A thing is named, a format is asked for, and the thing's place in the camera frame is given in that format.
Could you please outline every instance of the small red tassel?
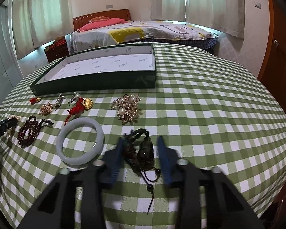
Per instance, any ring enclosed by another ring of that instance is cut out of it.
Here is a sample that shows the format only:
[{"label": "small red tassel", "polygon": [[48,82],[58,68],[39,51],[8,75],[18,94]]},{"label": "small red tassel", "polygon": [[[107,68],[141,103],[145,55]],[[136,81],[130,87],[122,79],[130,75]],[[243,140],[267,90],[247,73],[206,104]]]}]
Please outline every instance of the small red tassel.
[{"label": "small red tassel", "polygon": [[31,103],[32,105],[34,105],[35,103],[40,102],[40,101],[41,101],[40,97],[33,97],[33,98],[30,100],[30,103]]},{"label": "small red tassel", "polygon": [[34,98],[32,98],[32,99],[30,100],[30,103],[31,103],[32,105],[34,105],[36,102],[37,102],[37,98],[36,98],[36,97],[34,97]]},{"label": "small red tassel", "polygon": [[85,107],[83,105],[83,101],[84,101],[84,98],[80,98],[76,104],[75,104],[75,107],[71,108],[70,110],[67,110],[69,112],[69,115],[68,117],[66,118],[65,120],[65,125],[67,124],[69,118],[72,116],[72,115],[77,115],[79,113],[82,113],[85,111]]}]

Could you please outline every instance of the white curtain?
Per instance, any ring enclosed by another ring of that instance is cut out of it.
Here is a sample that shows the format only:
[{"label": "white curtain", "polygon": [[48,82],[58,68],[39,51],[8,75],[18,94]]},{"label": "white curtain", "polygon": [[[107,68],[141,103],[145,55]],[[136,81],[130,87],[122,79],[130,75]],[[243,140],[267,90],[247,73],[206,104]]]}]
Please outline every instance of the white curtain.
[{"label": "white curtain", "polygon": [[68,0],[13,0],[12,26],[21,59],[58,36],[73,32]]},{"label": "white curtain", "polygon": [[68,0],[32,0],[32,39],[37,48],[74,31]]},{"label": "white curtain", "polygon": [[186,22],[244,38],[245,0],[187,0]]},{"label": "white curtain", "polygon": [[13,0],[12,27],[17,58],[34,51],[29,0]]},{"label": "white curtain", "polygon": [[152,0],[151,19],[185,21],[185,0]]}]

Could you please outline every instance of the gold coin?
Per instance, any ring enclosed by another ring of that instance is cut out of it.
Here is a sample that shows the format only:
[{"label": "gold coin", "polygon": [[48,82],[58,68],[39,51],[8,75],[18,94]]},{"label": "gold coin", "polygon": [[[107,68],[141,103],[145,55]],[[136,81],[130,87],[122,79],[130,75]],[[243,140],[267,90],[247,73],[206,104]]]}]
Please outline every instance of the gold coin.
[{"label": "gold coin", "polygon": [[90,109],[93,106],[93,102],[90,98],[84,99],[84,107],[85,109]]}]

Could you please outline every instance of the black bead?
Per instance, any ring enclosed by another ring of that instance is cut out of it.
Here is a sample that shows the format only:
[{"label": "black bead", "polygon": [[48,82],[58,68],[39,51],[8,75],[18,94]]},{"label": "black bead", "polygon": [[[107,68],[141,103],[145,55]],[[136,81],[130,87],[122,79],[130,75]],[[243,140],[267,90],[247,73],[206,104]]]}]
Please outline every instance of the black bead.
[{"label": "black bead", "polygon": [[156,169],[155,172],[156,172],[156,175],[157,175],[157,176],[160,176],[161,173],[162,173],[161,169]]},{"label": "black bead", "polygon": [[154,186],[151,184],[147,185],[146,189],[148,192],[154,192]]}]

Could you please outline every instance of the table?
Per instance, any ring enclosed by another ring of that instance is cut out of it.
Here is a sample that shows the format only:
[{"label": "table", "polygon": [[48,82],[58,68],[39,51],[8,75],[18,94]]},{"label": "table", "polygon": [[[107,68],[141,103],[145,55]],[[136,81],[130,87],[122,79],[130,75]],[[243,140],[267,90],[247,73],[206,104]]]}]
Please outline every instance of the table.
[{"label": "table", "polygon": [[[156,89],[80,92],[94,101],[81,117],[94,118],[104,130],[104,150],[113,149],[118,137],[131,129],[146,128],[156,144],[163,135],[180,157],[199,168],[219,166],[260,216],[286,180],[286,115],[266,88],[241,65],[212,56],[194,47],[153,43],[157,61]],[[54,104],[58,94],[43,96],[35,105],[29,85],[53,63],[25,77],[0,106],[0,121],[18,115],[20,126],[41,105]],[[113,100],[139,93],[140,117],[122,125],[111,110]],[[68,100],[46,118],[53,128],[42,129],[32,146],[21,149],[17,133],[10,141],[0,138],[0,209],[16,228],[28,208],[57,174],[67,167],[55,154],[55,139],[68,114]],[[67,156],[79,156],[90,148],[95,133],[89,128],[71,132],[64,142]],[[155,166],[159,167],[157,147]],[[155,175],[148,172],[150,179]],[[107,228],[173,228],[178,190],[167,191],[160,178],[154,185],[155,199],[147,208],[150,193],[142,178],[124,163],[112,190],[103,192]],[[81,190],[77,192],[75,221],[80,223]],[[206,225],[202,197],[202,227]]]}]

